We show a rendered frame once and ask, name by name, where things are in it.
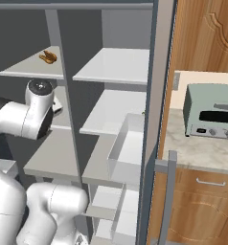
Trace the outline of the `pale green toaster oven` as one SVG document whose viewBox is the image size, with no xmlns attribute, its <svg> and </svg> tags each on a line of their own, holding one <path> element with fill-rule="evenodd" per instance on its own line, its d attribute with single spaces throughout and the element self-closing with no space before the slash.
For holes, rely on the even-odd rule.
<svg viewBox="0 0 228 245">
<path fill-rule="evenodd" d="M 184 100 L 183 119 L 186 137 L 228 140 L 228 84 L 189 84 Z"/>
</svg>

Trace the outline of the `brown chicken drumstick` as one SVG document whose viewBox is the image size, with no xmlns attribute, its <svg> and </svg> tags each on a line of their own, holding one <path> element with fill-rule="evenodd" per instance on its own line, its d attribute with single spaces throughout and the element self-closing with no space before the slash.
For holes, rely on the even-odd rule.
<svg viewBox="0 0 228 245">
<path fill-rule="evenodd" d="M 40 55 L 39 57 L 48 64 L 53 64 L 57 61 L 57 56 L 47 50 L 44 50 L 44 54 Z"/>
</svg>

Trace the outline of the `grey fridge door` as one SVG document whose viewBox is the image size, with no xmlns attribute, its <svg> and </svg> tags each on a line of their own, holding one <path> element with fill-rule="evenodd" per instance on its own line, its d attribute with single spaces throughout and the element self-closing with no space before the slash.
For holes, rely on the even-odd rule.
<svg viewBox="0 0 228 245">
<path fill-rule="evenodd" d="M 146 245 L 177 0 L 153 0 L 148 88 L 135 245 Z"/>
</svg>

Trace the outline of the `white fridge drawer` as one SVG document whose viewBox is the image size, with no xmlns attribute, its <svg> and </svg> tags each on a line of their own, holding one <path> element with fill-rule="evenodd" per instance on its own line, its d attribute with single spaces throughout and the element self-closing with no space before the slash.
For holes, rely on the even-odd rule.
<svg viewBox="0 0 228 245">
<path fill-rule="evenodd" d="M 113 188 L 89 184 L 89 204 L 84 215 L 100 219 L 113 220 L 121 200 L 123 188 L 123 185 Z"/>
</svg>

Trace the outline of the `grey wall socket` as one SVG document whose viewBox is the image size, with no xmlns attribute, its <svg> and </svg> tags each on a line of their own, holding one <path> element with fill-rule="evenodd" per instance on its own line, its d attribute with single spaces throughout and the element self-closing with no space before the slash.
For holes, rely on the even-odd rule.
<svg viewBox="0 0 228 245">
<path fill-rule="evenodd" d="M 179 80 L 180 80 L 180 73 L 174 72 L 174 77 L 173 77 L 173 90 L 174 91 L 178 90 Z"/>
</svg>

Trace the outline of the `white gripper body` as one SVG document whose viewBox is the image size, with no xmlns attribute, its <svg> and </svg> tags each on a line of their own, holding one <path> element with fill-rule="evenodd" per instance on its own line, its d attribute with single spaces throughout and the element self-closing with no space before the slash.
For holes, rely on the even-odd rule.
<svg viewBox="0 0 228 245">
<path fill-rule="evenodd" d="M 54 102 L 53 102 L 53 111 L 55 113 L 59 112 L 62 110 L 62 105 L 57 97 L 54 97 Z"/>
</svg>

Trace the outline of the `white fridge shelf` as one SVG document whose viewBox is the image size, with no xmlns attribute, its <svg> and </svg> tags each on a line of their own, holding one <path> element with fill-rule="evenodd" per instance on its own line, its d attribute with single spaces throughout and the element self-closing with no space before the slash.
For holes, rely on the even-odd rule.
<svg viewBox="0 0 228 245">
<path fill-rule="evenodd" d="M 104 90 L 80 133 L 117 135 L 127 113 L 141 114 L 145 110 L 146 96 L 145 92 Z"/>
<path fill-rule="evenodd" d="M 73 80 L 108 83 L 148 83 L 149 50 L 102 48 L 74 76 Z"/>
<path fill-rule="evenodd" d="M 5 77 L 21 77 L 21 78 L 50 78 L 64 79 L 60 48 L 58 46 L 50 46 L 47 51 L 57 56 L 57 61 L 48 64 L 39 56 L 42 51 L 12 65 L 11 67 L 0 72 L 0 76 Z"/>
<path fill-rule="evenodd" d="M 121 188 L 122 183 L 109 179 L 107 158 L 116 139 L 115 135 L 101 135 L 93 149 L 87 166 L 82 174 L 85 184 Z"/>
<path fill-rule="evenodd" d="M 24 172 L 77 182 L 79 173 L 71 131 L 54 129 L 24 166 Z"/>
</svg>

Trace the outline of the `wooden wall cupboard door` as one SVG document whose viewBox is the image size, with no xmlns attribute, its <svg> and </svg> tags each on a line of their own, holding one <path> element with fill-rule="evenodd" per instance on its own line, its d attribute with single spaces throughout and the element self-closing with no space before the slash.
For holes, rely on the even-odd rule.
<svg viewBox="0 0 228 245">
<path fill-rule="evenodd" d="M 228 73 L 228 0 L 178 0 L 175 69 Z"/>
</svg>

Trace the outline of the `grey fridge freezer cabinet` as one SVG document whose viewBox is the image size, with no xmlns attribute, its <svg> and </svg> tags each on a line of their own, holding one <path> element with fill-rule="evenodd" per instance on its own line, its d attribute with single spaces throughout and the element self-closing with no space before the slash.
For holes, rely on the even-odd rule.
<svg viewBox="0 0 228 245">
<path fill-rule="evenodd" d="M 1 134 L 0 170 L 24 189 L 43 182 L 83 189 L 88 206 L 89 184 L 82 182 L 82 174 L 101 135 L 81 134 L 80 129 L 104 90 L 147 94 L 148 84 L 81 81 L 73 80 L 73 76 L 102 48 L 146 49 L 150 52 L 152 10 L 150 4 L 124 2 L 0 2 L 0 60 L 4 63 L 3 71 L 40 51 L 43 55 L 50 46 L 58 46 L 64 76 L 64 79 L 37 78 L 51 82 L 54 97 L 59 99 L 62 110 L 53 111 L 48 133 L 38 140 Z M 24 104 L 27 84 L 35 78 L 6 78 L 6 83 L 0 83 L 0 98 Z M 79 173 L 77 182 L 24 172 L 24 166 L 54 129 L 72 133 Z M 101 245 L 95 237 L 98 228 L 106 229 L 106 240 L 112 242 L 113 220 L 89 217 L 84 213 L 74 217 L 77 230 L 86 237 L 89 245 Z"/>
</svg>

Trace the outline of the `white door bin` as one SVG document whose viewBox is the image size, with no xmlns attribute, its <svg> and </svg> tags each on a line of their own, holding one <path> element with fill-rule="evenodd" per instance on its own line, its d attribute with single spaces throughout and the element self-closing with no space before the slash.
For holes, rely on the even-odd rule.
<svg viewBox="0 0 228 245">
<path fill-rule="evenodd" d="M 138 203 L 139 192 L 124 185 L 111 227 L 114 245 L 135 245 Z"/>
<path fill-rule="evenodd" d="M 109 178 L 131 186 L 140 184 L 145 116 L 128 113 L 107 158 Z"/>
</svg>

